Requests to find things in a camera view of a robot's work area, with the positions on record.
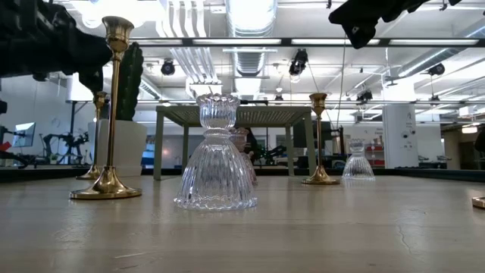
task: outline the white pot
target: white pot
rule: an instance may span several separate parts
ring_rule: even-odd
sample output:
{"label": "white pot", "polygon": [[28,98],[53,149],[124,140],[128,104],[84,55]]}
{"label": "white pot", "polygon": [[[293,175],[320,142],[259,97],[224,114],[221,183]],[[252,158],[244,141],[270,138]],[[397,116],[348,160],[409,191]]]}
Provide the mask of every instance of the white pot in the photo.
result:
{"label": "white pot", "polygon": [[[106,165],[108,154],[109,121],[99,121],[98,166]],[[94,154],[95,123],[88,125],[91,153]],[[114,166],[119,177],[133,177],[142,174],[142,155],[146,148],[147,128],[134,121],[116,121],[114,136]]]}

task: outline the ventilation duct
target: ventilation duct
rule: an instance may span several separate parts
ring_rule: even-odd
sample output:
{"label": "ventilation duct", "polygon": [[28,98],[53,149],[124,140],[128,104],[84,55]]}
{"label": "ventilation duct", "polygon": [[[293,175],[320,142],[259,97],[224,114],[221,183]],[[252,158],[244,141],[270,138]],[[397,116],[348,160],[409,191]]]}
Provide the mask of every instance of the ventilation duct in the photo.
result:
{"label": "ventilation duct", "polygon": [[[467,29],[461,31],[456,37],[464,38],[485,38],[485,19],[479,20]],[[433,49],[423,55],[417,57],[413,61],[404,64],[400,67],[397,77],[387,77],[386,80],[398,80],[403,77],[410,77],[417,73],[427,70],[448,58],[466,50],[466,48],[459,49]]]}
{"label": "ventilation duct", "polygon": [[[276,20],[277,0],[226,0],[227,27],[230,36],[241,38],[269,37]],[[256,77],[266,62],[263,52],[233,53],[236,76]],[[251,81],[251,90],[244,90]],[[261,79],[235,79],[236,90],[257,93]]]}

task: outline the clear glass candlestick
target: clear glass candlestick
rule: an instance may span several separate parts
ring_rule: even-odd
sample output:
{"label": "clear glass candlestick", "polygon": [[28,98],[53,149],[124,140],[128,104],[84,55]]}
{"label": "clear glass candlestick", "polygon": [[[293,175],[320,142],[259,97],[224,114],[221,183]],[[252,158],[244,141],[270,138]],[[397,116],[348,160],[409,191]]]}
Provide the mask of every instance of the clear glass candlestick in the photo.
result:
{"label": "clear glass candlestick", "polygon": [[184,209],[214,211],[256,206],[246,163],[229,140],[239,99],[211,94],[198,97],[197,104],[200,123],[207,129],[205,140],[187,164],[175,203]]}
{"label": "clear glass candlestick", "polygon": [[346,166],[343,169],[342,179],[344,180],[374,180],[374,172],[365,158],[364,140],[351,139],[349,141],[349,148],[352,155],[347,160]]}
{"label": "clear glass candlestick", "polygon": [[246,147],[246,139],[248,136],[249,131],[245,128],[231,128],[229,130],[230,138],[229,140],[234,143],[236,148],[239,150],[239,153],[248,168],[248,172],[250,174],[251,182],[253,186],[258,185],[258,181],[256,180],[256,172],[254,166],[252,165],[251,159],[248,154],[244,152],[244,148]]}

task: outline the wooden table surface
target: wooden table surface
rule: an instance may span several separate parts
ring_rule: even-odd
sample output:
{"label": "wooden table surface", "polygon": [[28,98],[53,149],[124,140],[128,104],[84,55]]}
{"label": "wooden table surface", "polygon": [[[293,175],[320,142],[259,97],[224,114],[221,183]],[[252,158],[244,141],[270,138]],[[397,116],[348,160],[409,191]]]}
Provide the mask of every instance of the wooden table surface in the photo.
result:
{"label": "wooden table surface", "polygon": [[174,207],[180,177],[75,201],[74,179],[0,184],[0,272],[484,272],[485,184],[410,177],[304,186],[259,177],[258,207]]}

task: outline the candlestick base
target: candlestick base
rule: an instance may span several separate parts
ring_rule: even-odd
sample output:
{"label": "candlestick base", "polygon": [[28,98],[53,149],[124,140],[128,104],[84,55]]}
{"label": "candlestick base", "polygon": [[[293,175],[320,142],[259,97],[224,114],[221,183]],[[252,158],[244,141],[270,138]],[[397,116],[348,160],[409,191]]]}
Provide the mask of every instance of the candlestick base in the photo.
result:
{"label": "candlestick base", "polygon": [[485,209],[485,197],[474,197],[471,199],[471,204],[475,208]]}
{"label": "candlestick base", "polygon": [[310,178],[304,179],[302,183],[314,185],[337,185],[340,184],[340,181],[328,176],[324,166],[318,166],[315,173],[313,173]]}
{"label": "candlestick base", "polygon": [[141,195],[141,189],[133,189],[121,183],[113,166],[105,166],[98,180],[91,187],[70,192],[71,199],[118,199]]}
{"label": "candlestick base", "polygon": [[101,171],[98,168],[98,165],[91,165],[91,168],[85,174],[76,177],[77,180],[96,180],[98,179],[99,175],[101,175]]}

